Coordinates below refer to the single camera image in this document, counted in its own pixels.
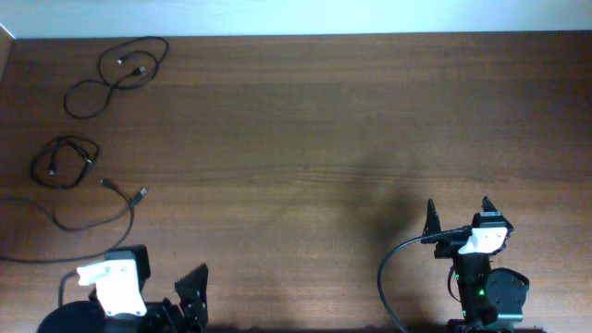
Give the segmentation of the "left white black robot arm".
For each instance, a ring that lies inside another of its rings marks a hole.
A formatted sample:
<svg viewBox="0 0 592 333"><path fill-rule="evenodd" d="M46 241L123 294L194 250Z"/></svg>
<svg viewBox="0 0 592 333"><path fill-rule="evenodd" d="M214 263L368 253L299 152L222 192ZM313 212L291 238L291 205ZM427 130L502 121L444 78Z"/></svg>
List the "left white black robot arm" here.
<svg viewBox="0 0 592 333"><path fill-rule="evenodd" d="M144 245L116 248L105 259L74 272L81 286L92 286L87 301L60 303L38 326L39 332L205 332L208 324L208 267L201 264L175 282L179 303L142 297L151 276Z"/></svg>

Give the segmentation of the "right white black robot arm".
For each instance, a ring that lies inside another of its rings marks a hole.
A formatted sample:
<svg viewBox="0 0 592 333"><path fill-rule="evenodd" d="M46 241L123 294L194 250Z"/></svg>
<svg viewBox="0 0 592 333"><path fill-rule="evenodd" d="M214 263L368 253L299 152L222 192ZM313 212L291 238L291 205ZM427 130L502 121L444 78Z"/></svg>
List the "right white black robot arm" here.
<svg viewBox="0 0 592 333"><path fill-rule="evenodd" d="M437 259L451 259L462 319L451 319L448 332L512 332L524 319L529 279L505 267L493 269L491 257L505 249L512 223L485 197L481 212L461 228L443 230L432 200L427 202L423 244L436 246Z"/></svg>

